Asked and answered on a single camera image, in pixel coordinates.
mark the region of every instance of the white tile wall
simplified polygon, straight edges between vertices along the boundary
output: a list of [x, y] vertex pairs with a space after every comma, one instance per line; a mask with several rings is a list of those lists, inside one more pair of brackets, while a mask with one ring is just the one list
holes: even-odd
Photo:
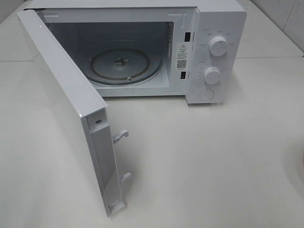
[[17, 17], [17, 12], [23, 11], [28, 4], [29, 2], [22, 3], [0, 24], [0, 62], [33, 59]]
[[237, 58], [302, 57], [303, 52], [259, 8], [248, 1]]
[[252, 0], [281, 30], [284, 29], [295, 0]]
[[291, 10], [284, 32], [304, 50], [304, 0], [297, 0]]
[[252, 0], [284, 33], [304, 50], [304, 0]]
[[250, 0], [237, 0], [245, 10], [248, 10]]
[[0, 23], [23, 2], [24, 0], [0, 0]]

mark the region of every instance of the white knob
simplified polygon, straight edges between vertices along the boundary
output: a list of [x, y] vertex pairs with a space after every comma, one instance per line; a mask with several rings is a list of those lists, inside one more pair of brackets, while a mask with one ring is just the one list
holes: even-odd
[[228, 42], [225, 37], [217, 36], [209, 42], [209, 49], [212, 55], [222, 56], [227, 52]]
[[207, 84], [216, 84], [220, 81], [221, 73], [217, 67], [209, 67], [203, 75]]

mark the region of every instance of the microwave top panel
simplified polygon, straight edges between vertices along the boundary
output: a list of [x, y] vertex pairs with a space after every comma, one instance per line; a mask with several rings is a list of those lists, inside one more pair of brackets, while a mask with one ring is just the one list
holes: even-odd
[[197, 7], [203, 11], [244, 11], [237, 0], [33, 0], [26, 9]]

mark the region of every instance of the control panel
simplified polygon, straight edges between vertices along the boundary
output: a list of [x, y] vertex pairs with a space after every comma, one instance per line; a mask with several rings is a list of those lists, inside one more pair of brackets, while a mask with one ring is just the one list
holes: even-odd
[[247, 13], [200, 12], [187, 84], [188, 103], [221, 103]]

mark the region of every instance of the tile grout line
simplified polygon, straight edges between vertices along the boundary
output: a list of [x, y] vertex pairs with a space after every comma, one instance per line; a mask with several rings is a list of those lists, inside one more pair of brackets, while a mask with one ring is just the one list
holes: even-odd
[[236, 59], [247, 59], [247, 58], [303, 58], [303, 56], [280, 56], [280, 57], [244, 57]]
[[3, 60], [1, 61], [0, 60], [0, 63], [22, 63], [22, 62], [25, 62], [25, 63], [28, 63], [28, 62], [34, 62], [33, 60]]
[[284, 25], [284, 28], [282, 29], [283, 32], [284, 32], [284, 30], [285, 30], [285, 28], [286, 28], [286, 25], [287, 25], [288, 20], [289, 20], [289, 18], [290, 18], [291, 12], [292, 12], [293, 9], [294, 9], [295, 2], [296, 2], [296, 1], [294, 1], [293, 6], [291, 7], [291, 10], [290, 10], [289, 15], [288, 15], [288, 17], [287, 17], [287, 20], [286, 20], [286, 23], [285, 23], [285, 25]]

